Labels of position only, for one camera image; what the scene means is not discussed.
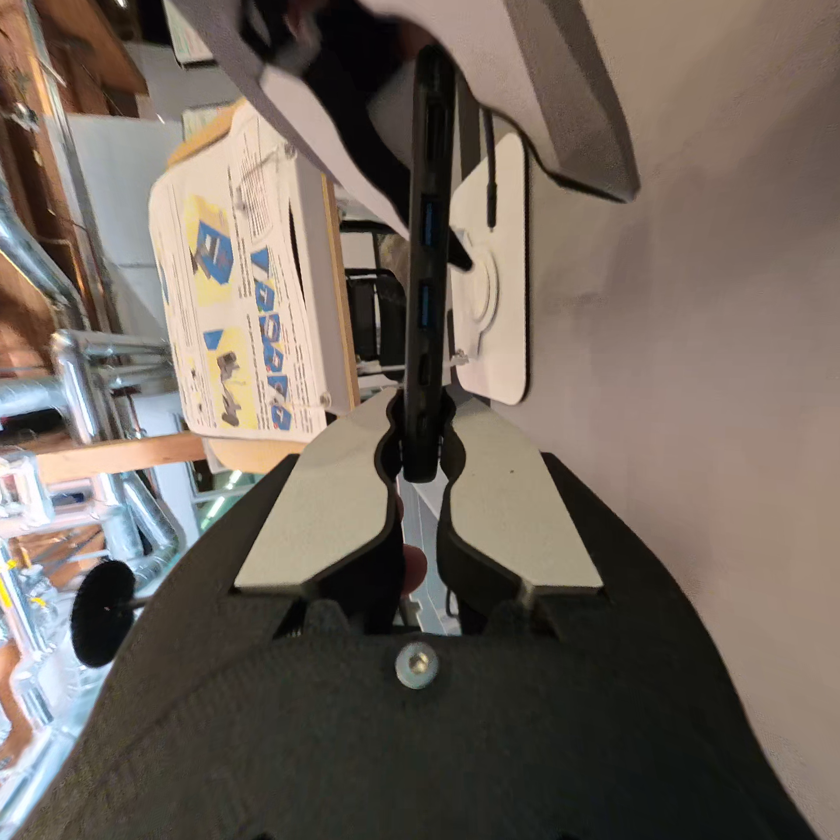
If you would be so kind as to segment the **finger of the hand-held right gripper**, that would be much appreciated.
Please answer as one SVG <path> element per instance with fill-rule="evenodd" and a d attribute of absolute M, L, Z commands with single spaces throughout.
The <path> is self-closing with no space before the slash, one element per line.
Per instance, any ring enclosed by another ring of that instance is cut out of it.
<path fill-rule="evenodd" d="M 581 2 L 370 1 L 424 29 L 478 104 L 528 142 L 565 189 L 630 203 L 640 180 L 631 134 Z"/>
<path fill-rule="evenodd" d="M 370 105 L 401 72 L 399 25 L 359 2 L 174 2 L 269 125 L 409 239 L 411 165 Z"/>

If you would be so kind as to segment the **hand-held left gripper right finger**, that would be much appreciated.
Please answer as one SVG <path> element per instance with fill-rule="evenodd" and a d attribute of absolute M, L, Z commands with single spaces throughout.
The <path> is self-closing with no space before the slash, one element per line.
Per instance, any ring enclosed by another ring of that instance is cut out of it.
<path fill-rule="evenodd" d="M 602 576 L 525 433 L 468 397 L 444 426 L 440 468 L 437 567 L 462 634 L 483 634 L 498 613 L 548 627 L 555 610 L 603 608 Z"/>

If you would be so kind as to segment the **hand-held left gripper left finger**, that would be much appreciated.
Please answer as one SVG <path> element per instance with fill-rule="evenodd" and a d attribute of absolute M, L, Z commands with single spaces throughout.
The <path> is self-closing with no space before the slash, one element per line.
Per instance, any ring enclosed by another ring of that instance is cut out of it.
<path fill-rule="evenodd" d="M 238 593 L 331 600 L 365 633 L 388 633 L 404 583 L 402 398 L 385 388 L 305 447 L 235 578 Z"/>

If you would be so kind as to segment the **black Anker USB hub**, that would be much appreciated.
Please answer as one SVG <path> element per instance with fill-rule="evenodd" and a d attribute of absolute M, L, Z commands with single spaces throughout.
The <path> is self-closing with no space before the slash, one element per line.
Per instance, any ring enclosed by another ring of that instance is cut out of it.
<path fill-rule="evenodd" d="M 454 120 L 454 66 L 439 46 L 426 46 L 416 58 L 413 94 L 403 378 L 403 474 L 416 484 L 436 477 L 442 434 Z"/>

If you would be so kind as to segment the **black pole stand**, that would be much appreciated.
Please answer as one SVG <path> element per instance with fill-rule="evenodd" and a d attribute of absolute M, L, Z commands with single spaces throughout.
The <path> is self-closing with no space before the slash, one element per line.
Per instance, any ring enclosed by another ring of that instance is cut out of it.
<path fill-rule="evenodd" d="M 81 581 L 70 612 L 70 640 L 82 665 L 99 669 L 115 659 L 135 613 L 151 600 L 136 594 L 137 583 L 130 566 L 117 560 L 98 564 Z"/>

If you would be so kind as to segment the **silver conduit pipes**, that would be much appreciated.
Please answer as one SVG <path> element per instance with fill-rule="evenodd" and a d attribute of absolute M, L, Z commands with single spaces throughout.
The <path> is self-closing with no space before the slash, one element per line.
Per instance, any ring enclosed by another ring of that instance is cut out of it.
<path fill-rule="evenodd" d="M 50 339 L 50 355 L 66 400 L 74 438 L 81 445 L 124 439 L 113 391 L 138 387 L 173 373 L 172 349 L 164 339 L 142 338 L 124 333 L 60 329 Z M 119 365 L 105 371 L 101 362 L 148 356 L 152 364 L 125 375 Z"/>

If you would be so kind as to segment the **silver round duct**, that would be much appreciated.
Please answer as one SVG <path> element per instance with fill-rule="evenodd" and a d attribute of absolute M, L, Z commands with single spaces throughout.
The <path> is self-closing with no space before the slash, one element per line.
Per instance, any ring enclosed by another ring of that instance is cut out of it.
<path fill-rule="evenodd" d="M 163 580 L 180 558 L 181 537 L 136 473 L 123 473 L 122 483 L 133 520 L 150 544 L 150 552 L 128 561 L 136 591 L 147 592 Z"/>

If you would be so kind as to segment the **wooden post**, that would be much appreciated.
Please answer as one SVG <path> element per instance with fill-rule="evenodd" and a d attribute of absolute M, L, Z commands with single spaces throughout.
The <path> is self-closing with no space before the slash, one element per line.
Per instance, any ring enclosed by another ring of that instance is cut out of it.
<path fill-rule="evenodd" d="M 63 442 L 35 451 L 35 457 L 39 476 L 49 486 L 100 474 L 117 475 L 204 460 L 205 449 L 200 436 L 181 432 L 83 446 Z"/>

